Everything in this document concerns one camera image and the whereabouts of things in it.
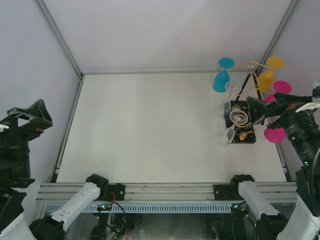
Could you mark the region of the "clear champagne flute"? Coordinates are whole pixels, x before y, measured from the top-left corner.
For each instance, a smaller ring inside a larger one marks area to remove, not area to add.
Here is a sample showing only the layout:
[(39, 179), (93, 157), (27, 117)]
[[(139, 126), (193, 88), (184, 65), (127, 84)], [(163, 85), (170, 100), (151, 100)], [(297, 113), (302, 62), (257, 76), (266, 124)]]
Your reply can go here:
[(249, 118), (243, 110), (235, 109), (230, 112), (229, 119), (232, 121), (231, 127), (228, 127), (218, 139), (218, 142), (223, 146), (228, 146), (232, 143), (236, 135), (236, 126), (245, 125)]
[(225, 84), (225, 90), (228, 93), (228, 96), (221, 102), (219, 106), (219, 110), (224, 118), (230, 114), (232, 107), (231, 101), (238, 96), (242, 90), (242, 86), (238, 82), (229, 81)]

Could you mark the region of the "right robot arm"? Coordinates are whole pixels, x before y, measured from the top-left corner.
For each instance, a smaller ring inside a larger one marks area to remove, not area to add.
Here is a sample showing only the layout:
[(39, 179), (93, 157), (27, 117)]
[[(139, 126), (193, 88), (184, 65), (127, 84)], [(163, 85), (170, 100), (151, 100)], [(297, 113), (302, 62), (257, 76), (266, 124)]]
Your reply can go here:
[(286, 218), (257, 189), (251, 175), (234, 175), (230, 195), (243, 199), (255, 215), (255, 234), (260, 240), (315, 240), (320, 237), (320, 128), (314, 112), (320, 107), (313, 96), (275, 93), (275, 100), (265, 102), (247, 97), (251, 123), (264, 124), (266, 118), (278, 117), (267, 129), (282, 128), (303, 167), (296, 172), (296, 203)]

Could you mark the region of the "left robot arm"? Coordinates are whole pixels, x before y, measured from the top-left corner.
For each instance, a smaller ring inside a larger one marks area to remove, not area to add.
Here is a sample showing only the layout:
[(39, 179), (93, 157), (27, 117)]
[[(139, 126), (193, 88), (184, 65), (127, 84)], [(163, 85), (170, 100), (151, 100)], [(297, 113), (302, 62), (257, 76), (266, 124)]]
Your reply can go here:
[(94, 200), (109, 196), (108, 179), (92, 174), (60, 209), (27, 224), (22, 202), (31, 177), (29, 142), (53, 126), (44, 100), (28, 108), (14, 107), (0, 121), (0, 238), (2, 240), (62, 240), (72, 222)]

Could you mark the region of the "upper pink wine glass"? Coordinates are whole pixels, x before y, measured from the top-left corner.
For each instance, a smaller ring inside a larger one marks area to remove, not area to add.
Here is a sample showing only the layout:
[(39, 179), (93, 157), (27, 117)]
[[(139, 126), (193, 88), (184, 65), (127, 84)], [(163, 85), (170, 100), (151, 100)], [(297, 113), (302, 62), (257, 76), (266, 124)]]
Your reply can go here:
[[(292, 86), (288, 82), (283, 80), (275, 81), (272, 87), (276, 93), (290, 94), (292, 92)], [(274, 93), (267, 95), (263, 99), (264, 102), (273, 102), (275, 100), (276, 98)]]

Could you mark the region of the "pink wine glass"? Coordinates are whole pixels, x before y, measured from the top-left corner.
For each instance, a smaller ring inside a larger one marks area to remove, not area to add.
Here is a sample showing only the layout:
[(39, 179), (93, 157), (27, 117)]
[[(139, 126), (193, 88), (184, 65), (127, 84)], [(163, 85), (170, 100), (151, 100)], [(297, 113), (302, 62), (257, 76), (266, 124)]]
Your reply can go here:
[(270, 129), (266, 128), (264, 137), (271, 143), (278, 144), (285, 139), (286, 133), (283, 128)]
[[(275, 81), (272, 87), (276, 93), (290, 94), (292, 92), (292, 86), (288, 82), (283, 80)], [(273, 102), (275, 100), (276, 98), (274, 93), (267, 95), (263, 99), (264, 102)]]

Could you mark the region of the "lower pink wine glass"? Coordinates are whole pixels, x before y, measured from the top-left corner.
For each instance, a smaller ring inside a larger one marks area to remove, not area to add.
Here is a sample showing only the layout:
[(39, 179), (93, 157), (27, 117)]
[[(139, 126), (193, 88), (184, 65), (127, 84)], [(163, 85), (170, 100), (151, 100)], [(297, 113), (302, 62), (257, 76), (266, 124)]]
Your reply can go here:
[(264, 137), (271, 143), (278, 144), (285, 139), (286, 133), (283, 128), (270, 129), (266, 128)]

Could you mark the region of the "yellow wine glass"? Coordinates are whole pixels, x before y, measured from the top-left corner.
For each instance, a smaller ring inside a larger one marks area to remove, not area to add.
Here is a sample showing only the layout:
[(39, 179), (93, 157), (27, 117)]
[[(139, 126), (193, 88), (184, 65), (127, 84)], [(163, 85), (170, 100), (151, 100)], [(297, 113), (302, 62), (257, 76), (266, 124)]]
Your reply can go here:
[(262, 93), (266, 93), (272, 88), (275, 81), (274, 70), (281, 69), (285, 66), (284, 60), (278, 56), (270, 56), (266, 60), (266, 64), (268, 66), (268, 70), (262, 72), (257, 77), (257, 85)]

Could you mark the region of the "cyan wine glass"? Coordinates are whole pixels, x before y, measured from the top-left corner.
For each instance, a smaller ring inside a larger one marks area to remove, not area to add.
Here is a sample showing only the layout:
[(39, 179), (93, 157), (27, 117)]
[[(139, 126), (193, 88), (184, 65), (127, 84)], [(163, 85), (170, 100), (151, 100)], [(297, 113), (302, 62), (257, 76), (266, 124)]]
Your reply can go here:
[(227, 70), (232, 69), (235, 66), (235, 61), (229, 57), (224, 57), (218, 61), (218, 65), (223, 70), (215, 76), (212, 88), (215, 92), (224, 93), (227, 91), (226, 84), (230, 81)]

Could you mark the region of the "aluminium front frame rail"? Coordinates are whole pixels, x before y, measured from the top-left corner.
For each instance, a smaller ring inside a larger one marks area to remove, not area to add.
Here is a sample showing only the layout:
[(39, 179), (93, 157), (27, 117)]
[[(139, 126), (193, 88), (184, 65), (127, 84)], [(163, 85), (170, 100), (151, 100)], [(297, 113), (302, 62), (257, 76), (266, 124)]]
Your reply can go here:
[[(43, 183), (36, 201), (63, 203), (73, 197), (83, 183)], [(208, 203), (215, 202), (215, 183), (126, 183), (126, 203)], [(258, 182), (258, 190), (271, 203), (293, 203), (296, 200), (294, 182)]]

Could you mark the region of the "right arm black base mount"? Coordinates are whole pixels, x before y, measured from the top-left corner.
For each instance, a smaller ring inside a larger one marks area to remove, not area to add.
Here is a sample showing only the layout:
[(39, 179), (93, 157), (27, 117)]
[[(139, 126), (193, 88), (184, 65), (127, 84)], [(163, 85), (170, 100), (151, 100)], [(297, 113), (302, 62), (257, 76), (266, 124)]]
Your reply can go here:
[(213, 185), (213, 193), (216, 201), (235, 201), (237, 199), (237, 191), (230, 184)]

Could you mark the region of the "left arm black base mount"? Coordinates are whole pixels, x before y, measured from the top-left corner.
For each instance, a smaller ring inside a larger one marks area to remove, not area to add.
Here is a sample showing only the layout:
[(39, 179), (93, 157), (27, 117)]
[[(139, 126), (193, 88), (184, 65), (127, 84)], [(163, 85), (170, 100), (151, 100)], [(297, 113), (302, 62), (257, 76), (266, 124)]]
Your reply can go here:
[(108, 184), (100, 190), (97, 200), (123, 201), (125, 199), (126, 186), (124, 184)]

